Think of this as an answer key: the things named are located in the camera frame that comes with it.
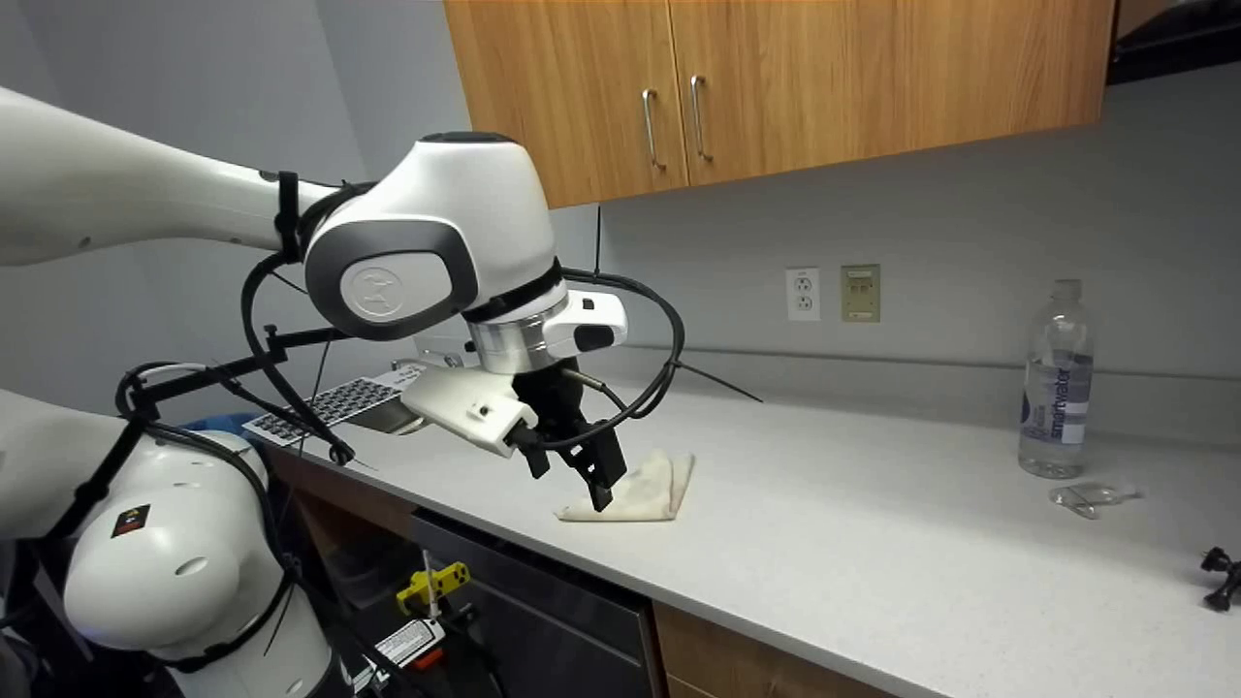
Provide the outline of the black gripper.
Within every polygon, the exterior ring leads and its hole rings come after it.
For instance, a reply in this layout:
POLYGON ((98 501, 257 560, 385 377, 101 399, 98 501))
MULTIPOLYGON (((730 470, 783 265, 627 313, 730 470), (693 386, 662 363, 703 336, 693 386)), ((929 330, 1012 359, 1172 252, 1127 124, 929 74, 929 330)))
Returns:
POLYGON ((582 445, 576 474, 587 477, 588 505, 606 512, 613 505, 613 485, 627 474, 627 465, 613 432, 588 438, 582 385, 567 363, 552 363, 540 374, 518 374, 510 386, 536 411, 536 428, 518 436, 527 474, 540 480, 552 470, 547 448, 582 445))

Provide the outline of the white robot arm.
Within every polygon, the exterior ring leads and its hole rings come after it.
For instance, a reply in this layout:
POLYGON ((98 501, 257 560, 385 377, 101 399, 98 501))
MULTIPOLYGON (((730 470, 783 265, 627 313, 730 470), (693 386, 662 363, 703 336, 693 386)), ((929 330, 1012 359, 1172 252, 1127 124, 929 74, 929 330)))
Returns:
MULTIPOLYGON (((576 419, 562 368, 615 345, 623 305, 570 282, 536 164, 508 134, 421 134, 380 181, 345 189, 2 89, 0 226, 11 268, 123 246, 261 249, 302 268, 313 310, 345 336, 464 322, 481 363, 408 386, 448 436, 527 458, 610 436, 576 419)), ((336 680, 262 498, 262 465, 236 442, 151 415, 2 399, 0 531, 62 538, 70 629, 161 662, 185 698, 320 698, 336 680)))

